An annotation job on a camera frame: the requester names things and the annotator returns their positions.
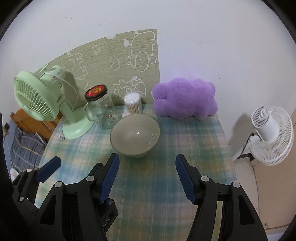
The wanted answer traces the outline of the plaid tablecloth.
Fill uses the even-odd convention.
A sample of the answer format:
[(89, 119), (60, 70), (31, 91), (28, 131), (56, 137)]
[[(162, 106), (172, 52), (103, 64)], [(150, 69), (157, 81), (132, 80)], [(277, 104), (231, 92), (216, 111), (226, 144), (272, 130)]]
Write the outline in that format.
[[(175, 158), (183, 154), (190, 165), (217, 183), (236, 180), (224, 131), (217, 116), (203, 121), (174, 120), (155, 116), (161, 135), (146, 156), (120, 156), (120, 167), (110, 197), (118, 217), (107, 232), (109, 240), (186, 240), (196, 206), (187, 199), (175, 168)], [(96, 163), (105, 163), (114, 152), (110, 130), (98, 125), (82, 137), (63, 138), (62, 124), (55, 128), (41, 159), (44, 165), (59, 156), (61, 167), (39, 185), (35, 204), (40, 206), (55, 182), (76, 183), (87, 176)]]

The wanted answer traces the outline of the white standing fan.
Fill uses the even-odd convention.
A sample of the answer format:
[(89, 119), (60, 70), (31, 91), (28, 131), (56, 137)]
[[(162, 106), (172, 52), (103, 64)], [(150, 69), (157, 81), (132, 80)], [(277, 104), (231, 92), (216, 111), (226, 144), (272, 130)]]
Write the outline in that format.
[(281, 163), (293, 146), (294, 131), (292, 119), (278, 106), (261, 106), (252, 113), (254, 132), (245, 144), (233, 155), (233, 160), (250, 154), (265, 166)]

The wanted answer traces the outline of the green desk fan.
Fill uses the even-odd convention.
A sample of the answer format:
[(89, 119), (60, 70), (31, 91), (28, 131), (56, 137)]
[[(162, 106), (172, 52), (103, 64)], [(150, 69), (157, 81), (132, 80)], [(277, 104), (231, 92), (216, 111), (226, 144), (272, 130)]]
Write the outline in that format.
[(43, 72), (40, 76), (21, 71), (14, 78), (14, 94), (19, 106), (37, 121), (53, 121), (62, 113), (65, 120), (63, 136), (73, 140), (83, 136), (93, 126), (84, 108), (74, 109), (62, 93), (62, 86), (68, 83), (66, 71), (58, 65)]

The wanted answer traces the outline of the purple plush pillow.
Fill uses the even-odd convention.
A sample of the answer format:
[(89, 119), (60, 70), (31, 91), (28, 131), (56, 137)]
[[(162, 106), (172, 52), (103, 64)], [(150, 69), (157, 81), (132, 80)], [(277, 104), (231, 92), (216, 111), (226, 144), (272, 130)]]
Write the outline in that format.
[(201, 79), (175, 78), (157, 83), (152, 88), (153, 109), (159, 116), (177, 120), (195, 117), (202, 121), (217, 114), (216, 89), (213, 83)]

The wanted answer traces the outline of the large grey ceramic bowl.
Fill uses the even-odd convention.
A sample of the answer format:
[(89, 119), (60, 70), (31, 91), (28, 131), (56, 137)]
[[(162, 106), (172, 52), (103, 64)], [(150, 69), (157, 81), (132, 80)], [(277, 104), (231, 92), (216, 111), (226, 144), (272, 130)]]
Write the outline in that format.
[(161, 130), (158, 122), (145, 114), (133, 114), (122, 118), (110, 132), (110, 143), (120, 154), (141, 157), (158, 143)]

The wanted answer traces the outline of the white plastic bag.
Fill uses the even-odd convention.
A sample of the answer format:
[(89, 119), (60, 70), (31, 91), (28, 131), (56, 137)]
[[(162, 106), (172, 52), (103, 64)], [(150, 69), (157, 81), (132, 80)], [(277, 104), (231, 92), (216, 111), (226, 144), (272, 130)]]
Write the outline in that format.
[(18, 175), (19, 175), (19, 172), (16, 169), (14, 168), (10, 169), (10, 179), (12, 182), (18, 177)]

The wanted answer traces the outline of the grey plaid bedding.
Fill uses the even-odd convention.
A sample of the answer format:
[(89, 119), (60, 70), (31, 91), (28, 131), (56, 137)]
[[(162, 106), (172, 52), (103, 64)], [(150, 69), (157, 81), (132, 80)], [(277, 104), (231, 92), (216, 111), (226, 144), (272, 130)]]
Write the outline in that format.
[(8, 170), (15, 169), (20, 173), (26, 169), (38, 168), (46, 144), (46, 140), (37, 133), (27, 133), (20, 128), (9, 130), (4, 141), (4, 155)]

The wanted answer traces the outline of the glass mason jar mug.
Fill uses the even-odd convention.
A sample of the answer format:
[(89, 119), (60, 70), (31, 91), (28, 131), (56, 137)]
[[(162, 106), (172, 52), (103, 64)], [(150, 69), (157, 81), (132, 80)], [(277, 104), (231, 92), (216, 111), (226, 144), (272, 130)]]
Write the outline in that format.
[(103, 130), (112, 129), (119, 121), (119, 117), (115, 113), (106, 85), (100, 84), (90, 88), (84, 97), (87, 101), (83, 108), (86, 118), (95, 121)]

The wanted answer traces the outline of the green cartoon wall mat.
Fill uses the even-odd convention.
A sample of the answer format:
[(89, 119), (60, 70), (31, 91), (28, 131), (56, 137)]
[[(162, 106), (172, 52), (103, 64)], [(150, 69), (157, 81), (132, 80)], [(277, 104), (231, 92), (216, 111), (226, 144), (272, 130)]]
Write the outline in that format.
[(73, 108), (86, 104), (86, 91), (100, 84), (107, 86), (115, 105), (123, 104), (130, 92), (152, 104), (152, 88), (160, 82), (158, 31), (136, 30), (94, 40), (65, 52), (36, 74), (55, 65), (66, 71), (62, 93)]

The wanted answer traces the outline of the cotton swab container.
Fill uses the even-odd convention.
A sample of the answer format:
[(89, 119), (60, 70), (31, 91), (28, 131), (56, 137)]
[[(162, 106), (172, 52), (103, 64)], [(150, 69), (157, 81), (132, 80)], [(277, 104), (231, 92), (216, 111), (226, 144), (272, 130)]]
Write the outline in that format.
[(143, 112), (142, 99), (138, 93), (127, 93), (123, 100), (129, 114), (141, 114)]

